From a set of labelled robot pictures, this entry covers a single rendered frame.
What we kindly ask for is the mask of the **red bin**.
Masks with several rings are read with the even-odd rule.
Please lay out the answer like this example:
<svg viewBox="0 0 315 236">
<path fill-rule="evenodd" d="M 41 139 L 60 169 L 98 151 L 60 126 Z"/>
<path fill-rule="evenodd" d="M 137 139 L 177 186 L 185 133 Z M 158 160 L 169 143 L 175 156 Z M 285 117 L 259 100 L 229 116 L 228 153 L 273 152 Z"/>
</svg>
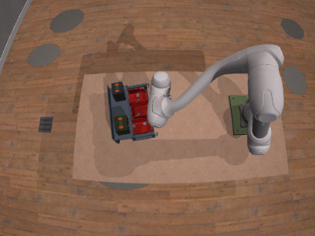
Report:
<svg viewBox="0 0 315 236">
<path fill-rule="evenodd" d="M 132 117 L 134 119 L 138 118 L 147 118 L 147 104 L 148 104 L 148 99 L 144 101 L 140 101 L 137 103 L 131 103 L 131 113 Z M 140 116 L 137 115 L 137 113 L 140 113 Z"/>
<path fill-rule="evenodd" d="M 147 93 L 145 89 L 129 89 L 128 90 L 129 93 L 129 102 L 131 103 L 136 103 L 136 102 L 140 102 L 142 100 L 147 100 Z M 140 94 L 140 98 L 137 98 L 137 93 Z M 137 101 L 139 99 L 139 101 Z"/>
<path fill-rule="evenodd" d="M 143 122 L 145 122 L 147 125 L 144 126 Z M 132 125 L 136 125 L 136 128 L 133 128 L 134 135 L 141 134 L 141 133 L 150 133 L 152 131 L 152 126 L 147 121 L 147 118 L 138 118 L 132 120 Z"/>
</svg>

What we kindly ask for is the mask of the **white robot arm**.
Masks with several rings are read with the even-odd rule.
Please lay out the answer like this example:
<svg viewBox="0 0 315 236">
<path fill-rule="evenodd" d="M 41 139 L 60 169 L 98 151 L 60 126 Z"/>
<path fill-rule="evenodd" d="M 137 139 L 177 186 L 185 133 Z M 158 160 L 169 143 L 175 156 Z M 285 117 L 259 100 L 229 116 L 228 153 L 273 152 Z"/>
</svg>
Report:
<svg viewBox="0 0 315 236">
<path fill-rule="evenodd" d="M 283 60 L 283 53 L 277 45 L 243 49 L 209 66 L 181 96 L 173 100 L 168 98 L 171 90 L 169 75 L 157 71 L 151 79 L 147 121 L 152 127 L 162 128 L 175 112 L 186 107 L 216 78 L 225 74 L 248 73 L 249 99 L 247 105 L 239 105 L 240 126 L 248 127 L 249 152 L 265 155 L 271 141 L 270 123 L 277 120 L 283 111 L 283 84 L 279 74 Z"/>
</svg>

